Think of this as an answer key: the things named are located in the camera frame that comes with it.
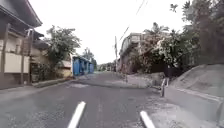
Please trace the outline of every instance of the pole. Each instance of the pole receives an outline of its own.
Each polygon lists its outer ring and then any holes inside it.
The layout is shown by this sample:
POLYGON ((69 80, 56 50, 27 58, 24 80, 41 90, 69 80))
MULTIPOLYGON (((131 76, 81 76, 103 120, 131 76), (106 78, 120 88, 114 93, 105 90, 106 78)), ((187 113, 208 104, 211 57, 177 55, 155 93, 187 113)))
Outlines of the pole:
POLYGON ((23 71, 24 71, 24 41, 23 39, 22 44, 21 44, 21 75, 20 75, 20 84, 23 84, 24 81, 24 76, 23 76, 23 71))
POLYGON ((27 78, 27 84, 30 85, 31 84, 31 48, 32 48, 32 44, 34 41, 34 29, 32 29, 32 35, 31 35, 31 39, 29 40, 28 44, 29 44, 29 50, 28 50, 28 56, 29 56, 29 64, 28 64, 28 78, 27 78))
POLYGON ((114 46, 114 49, 115 49, 115 56, 116 56, 116 60, 115 60, 115 72, 117 70, 117 37, 115 36, 115 46, 114 46))
POLYGON ((6 30, 5 30, 5 37, 4 37, 4 42, 2 46, 2 53, 1 53, 1 76, 4 76, 5 72, 5 49, 6 49, 6 44, 8 41, 8 35, 9 35, 9 29, 10 29, 10 24, 7 24, 6 30))
POLYGON ((30 35, 30 30, 28 30, 28 33, 25 37, 25 39, 23 39, 22 41, 22 45, 21 45, 21 76, 20 76, 20 82, 21 84, 24 83, 24 43, 25 42, 28 42, 28 39, 29 39, 29 35, 30 35))

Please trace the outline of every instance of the road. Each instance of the road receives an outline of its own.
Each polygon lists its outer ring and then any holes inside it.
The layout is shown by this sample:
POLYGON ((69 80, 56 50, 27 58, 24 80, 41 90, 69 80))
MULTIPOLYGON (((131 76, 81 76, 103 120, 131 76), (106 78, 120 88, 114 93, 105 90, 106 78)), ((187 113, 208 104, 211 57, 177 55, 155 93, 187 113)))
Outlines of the road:
MULTIPOLYGON (((94 85, 97 85, 97 81, 102 83, 119 77, 111 73, 103 73, 89 79, 94 79, 94 85)), ((80 128, 142 128, 139 117, 141 110, 146 109, 152 116, 154 113, 154 121, 162 122, 162 117, 173 114, 173 108, 175 111, 178 109, 149 89, 108 88, 72 81, 22 98, 0 102, 0 126, 2 128, 66 128, 80 101, 87 103, 80 128), (158 111, 166 111, 165 116, 158 111)), ((174 125, 185 126, 182 122, 173 120, 168 122, 169 124, 167 121, 157 123, 157 126, 161 128, 164 124, 167 128, 174 125)))

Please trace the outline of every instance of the building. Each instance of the building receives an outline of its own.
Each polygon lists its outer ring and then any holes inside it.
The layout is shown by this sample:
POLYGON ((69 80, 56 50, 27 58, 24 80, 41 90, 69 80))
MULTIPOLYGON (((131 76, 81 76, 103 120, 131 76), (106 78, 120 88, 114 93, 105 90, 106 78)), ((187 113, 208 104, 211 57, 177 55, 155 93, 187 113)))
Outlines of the building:
POLYGON ((71 71, 73 76, 85 75, 94 72, 94 65, 89 60, 78 55, 72 55, 71 58, 71 71))
POLYGON ((2 56, 3 43, 6 42, 5 60, 0 58, 3 65, 4 76, 11 84, 29 81, 30 73, 30 45, 37 43, 43 35, 34 31, 33 40, 25 40, 28 30, 41 26, 42 22, 33 10, 28 0, 0 0, 0 54, 2 56), (20 81, 22 67, 22 42, 24 41, 24 81, 20 81))
POLYGON ((168 36, 167 33, 161 33, 159 36, 148 33, 131 33, 123 40, 116 70, 127 74, 137 72, 139 64, 134 62, 136 57, 148 54, 158 45, 158 40, 168 36))

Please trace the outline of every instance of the white sky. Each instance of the white sky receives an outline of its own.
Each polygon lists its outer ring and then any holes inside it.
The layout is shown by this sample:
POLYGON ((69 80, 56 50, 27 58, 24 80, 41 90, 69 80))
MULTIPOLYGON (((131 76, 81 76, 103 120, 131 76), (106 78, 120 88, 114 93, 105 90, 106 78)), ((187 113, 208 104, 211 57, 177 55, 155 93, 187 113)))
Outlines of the white sky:
POLYGON ((182 5, 186 0, 145 0, 140 12, 136 12, 143 0, 30 0, 34 10, 43 22, 36 30, 46 34, 52 25, 75 28, 75 35, 82 41, 82 54, 86 47, 93 52, 98 64, 115 59, 113 45, 115 36, 118 49, 120 37, 130 24, 130 32, 151 29, 152 23, 180 30, 184 23, 182 5), (169 11, 170 4, 178 4, 177 13, 169 11))

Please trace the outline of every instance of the white line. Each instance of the white line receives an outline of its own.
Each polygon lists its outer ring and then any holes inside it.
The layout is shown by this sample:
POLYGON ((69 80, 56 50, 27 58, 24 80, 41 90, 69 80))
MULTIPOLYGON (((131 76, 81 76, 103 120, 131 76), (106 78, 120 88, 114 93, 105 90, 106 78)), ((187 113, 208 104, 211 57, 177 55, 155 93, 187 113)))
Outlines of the white line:
POLYGON ((78 127, 79 121, 82 117, 85 106, 86 106, 86 103, 83 101, 78 104, 78 106, 76 107, 76 110, 72 116, 72 119, 68 125, 68 128, 77 128, 78 127))
POLYGON ((149 118, 147 112, 141 111, 140 116, 146 128, 155 128, 152 120, 149 118))

